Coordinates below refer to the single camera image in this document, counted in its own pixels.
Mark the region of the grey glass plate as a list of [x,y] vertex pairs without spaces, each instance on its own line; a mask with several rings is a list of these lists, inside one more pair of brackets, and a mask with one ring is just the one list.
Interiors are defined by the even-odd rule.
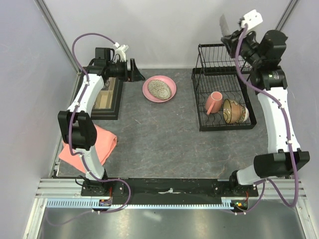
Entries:
[[231,35],[231,32],[227,24],[227,20],[224,14],[219,19],[219,26],[220,26],[220,30],[223,37]]

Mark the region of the cream speckled oval plate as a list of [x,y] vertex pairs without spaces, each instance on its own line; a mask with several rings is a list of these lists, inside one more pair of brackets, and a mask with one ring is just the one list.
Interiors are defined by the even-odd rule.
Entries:
[[172,96],[172,91],[168,84],[161,80],[151,80],[147,88],[149,93],[159,100],[168,100]]

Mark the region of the pink plate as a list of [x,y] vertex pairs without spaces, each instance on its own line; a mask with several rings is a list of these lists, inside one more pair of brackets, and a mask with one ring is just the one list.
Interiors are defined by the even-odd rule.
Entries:
[[[168,84],[168,86],[170,87],[171,91],[172,91],[172,96],[168,99],[168,100],[159,100],[157,98],[155,98],[154,96],[152,96],[149,91],[148,91],[148,83],[151,81],[151,80],[161,80],[163,82],[165,82],[166,84]],[[149,79],[147,79],[144,84],[143,84],[143,87],[142,87],[142,92],[144,94],[144,96],[152,101],[152,102],[155,102],[155,103],[163,103],[163,102],[167,102],[169,101],[170,99],[172,99],[174,97],[174,95],[176,94],[176,84],[175,82],[167,77],[167,76],[163,76],[163,75],[157,75],[157,76],[153,76],[153,77],[150,77]]]

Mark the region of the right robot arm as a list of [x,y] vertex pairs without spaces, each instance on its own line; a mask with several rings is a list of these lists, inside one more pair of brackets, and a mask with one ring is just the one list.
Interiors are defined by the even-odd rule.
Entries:
[[237,30],[223,36],[231,58],[235,60],[237,77],[253,89],[262,106],[268,134],[267,154],[257,155],[253,164],[233,172],[234,180],[228,183],[228,190],[234,196],[246,191],[246,185],[257,183],[269,177],[293,175],[310,160],[310,154],[302,151],[294,134],[288,108],[288,84],[279,63],[286,50],[284,33],[269,30],[262,41],[255,39],[256,33]]

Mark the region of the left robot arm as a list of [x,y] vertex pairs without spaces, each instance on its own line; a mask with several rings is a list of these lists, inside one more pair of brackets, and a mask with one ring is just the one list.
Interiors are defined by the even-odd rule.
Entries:
[[98,133],[91,112],[99,92],[110,78],[122,81],[144,79],[134,59],[126,59],[128,48],[119,44],[115,44],[114,49],[96,48],[92,64],[81,67],[83,81],[74,101],[67,110],[58,113],[62,139],[71,156],[78,157],[84,167],[83,196],[106,196],[111,189],[96,150]]

